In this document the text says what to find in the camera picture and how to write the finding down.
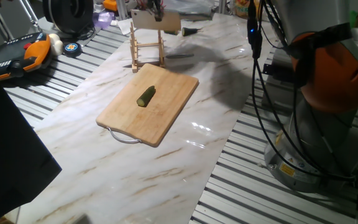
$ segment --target table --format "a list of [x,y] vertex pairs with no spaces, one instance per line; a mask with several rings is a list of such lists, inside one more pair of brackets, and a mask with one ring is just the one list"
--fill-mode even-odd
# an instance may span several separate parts
[[[243,19],[215,14],[185,25],[203,29],[164,35],[165,52],[195,56],[166,64],[200,85],[161,145],[120,143],[96,125],[134,76],[124,68],[131,64],[126,41],[35,128],[63,170],[22,206],[19,224],[70,223],[82,214],[92,223],[188,223],[250,93],[252,52]],[[270,26],[265,31],[273,37]],[[157,31],[138,30],[136,37],[155,42]],[[263,45],[261,60],[270,49]]]

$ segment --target yellow label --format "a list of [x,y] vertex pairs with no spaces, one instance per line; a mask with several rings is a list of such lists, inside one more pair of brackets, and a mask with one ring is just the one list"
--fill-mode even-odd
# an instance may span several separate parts
[[292,169],[291,167],[285,165],[284,163],[281,164],[280,170],[283,171],[284,173],[288,174],[291,177],[295,173],[295,169]]
[[283,135],[283,130],[280,130],[277,133],[277,137],[276,137],[276,145],[281,141],[281,136]]

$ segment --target cutting board handle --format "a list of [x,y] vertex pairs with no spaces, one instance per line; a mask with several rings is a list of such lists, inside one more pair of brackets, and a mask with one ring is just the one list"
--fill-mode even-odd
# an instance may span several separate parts
[[126,140],[126,139],[119,138],[119,137],[117,137],[117,136],[112,132],[112,130],[111,130],[109,127],[107,127],[107,129],[110,131],[111,136],[112,136],[113,138],[115,138],[115,139],[116,139],[117,141],[119,141],[119,142],[131,143],[131,144],[134,144],[134,143],[142,143],[142,140],[140,140],[140,139]]

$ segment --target wooden cutting board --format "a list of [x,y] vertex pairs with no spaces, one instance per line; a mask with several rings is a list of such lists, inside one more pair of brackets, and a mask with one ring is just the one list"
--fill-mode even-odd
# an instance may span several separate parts
[[[147,107],[136,100],[150,86],[156,92]],[[96,118],[111,128],[157,147],[198,86],[198,79],[146,64]]]

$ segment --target black fabric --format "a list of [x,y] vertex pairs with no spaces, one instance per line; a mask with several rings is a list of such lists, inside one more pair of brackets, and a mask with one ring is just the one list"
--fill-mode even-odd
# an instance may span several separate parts
[[0,86],[0,218],[31,202],[61,170]]

